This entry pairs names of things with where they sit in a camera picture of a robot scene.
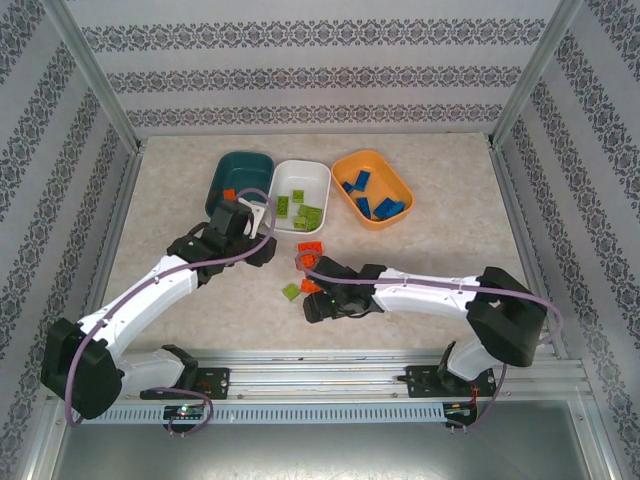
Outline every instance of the orange bowl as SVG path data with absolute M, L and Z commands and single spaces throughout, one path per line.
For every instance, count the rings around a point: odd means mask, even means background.
M 342 188 L 342 184 L 349 182 L 353 185 L 356 178 L 358 178 L 360 170 L 371 173 L 367 187 L 364 192 L 353 190 L 351 194 L 348 194 Z M 338 160 L 331 167 L 331 177 L 342 198 L 351 207 L 360 223 L 369 230 L 382 230 L 399 222 L 409 214 L 415 203 L 411 189 L 407 187 L 406 183 L 391 168 L 391 165 L 387 163 L 384 157 L 373 150 L 360 150 Z M 367 197 L 369 200 L 372 217 L 374 217 L 373 211 L 375 208 L 387 197 L 396 202 L 404 202 L 405 207 L 402 212 L 391 218 L 385 220 L 369 219 L 362 214 L 356 205 L 356 198 L 359 197 Z

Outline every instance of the damask wallpaper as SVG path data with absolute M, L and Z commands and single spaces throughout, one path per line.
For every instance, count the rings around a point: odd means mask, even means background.
M 503 146 L 623 478 L 640 478 L 639 4 L 584 2 Z
M 45 332 L 87 308 L 129 152 L 37 0 L 0 2 L 0 479 L 43 398 Z
M 558 0 L 75 0 L 138 135 L 493 128 Z

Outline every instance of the marble-patterned surface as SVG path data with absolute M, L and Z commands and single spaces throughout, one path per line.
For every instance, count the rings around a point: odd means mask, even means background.
M 487 265 L 523 273 L 481 134 L 267 135 L 152 137 L 149 140 L 111 273 L 110 301 L 148 272 L 166 247 L 206 220 L 204 201 L 222 155 L 252 150 L 276 163 L 291 158 L 331 165 L 369 148 L 384 155 L 413 190 L 416 205 L 381 232 L 362 228 L 335 187 L 320 240 L 336 261 L 359 269 L 382 263 L 417 274 L 464 276 Z M 278 237 L 263 268 L 238 264 L 170 307 L 132 343 L 212 349 L 412 349 L 444 347 L 471 332 L 464 321 L 413 313 L 308 324 L 302 295 L 281 289 L 303 276 L 294 266 L 297 238 Z

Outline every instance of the metal floor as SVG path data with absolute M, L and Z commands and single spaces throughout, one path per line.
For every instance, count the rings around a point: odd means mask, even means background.
M 67 430 L 60 480 L 589 478 L 565 402 L 504 402 L 468 435 L 439 424 L 155 425 Z

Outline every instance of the white bowl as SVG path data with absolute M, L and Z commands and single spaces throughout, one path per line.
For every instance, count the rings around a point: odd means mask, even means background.
M 278 164 L 273 172 L 269 197 L 278 203 L 278 197 L 289 197 L 289 215 L 286 219 L 276 219 L 276 232 L 311 235 L 320 231 L 327 216 L 331 170 L 326 165 L 306 160 L 285 160 Z M 293 203 L 294 190 L 304 190 L 304 202 Z M 293 227 L 293 219 L 300 205 L 322 209 L 320 226 L 313 231 L 299 230 Z

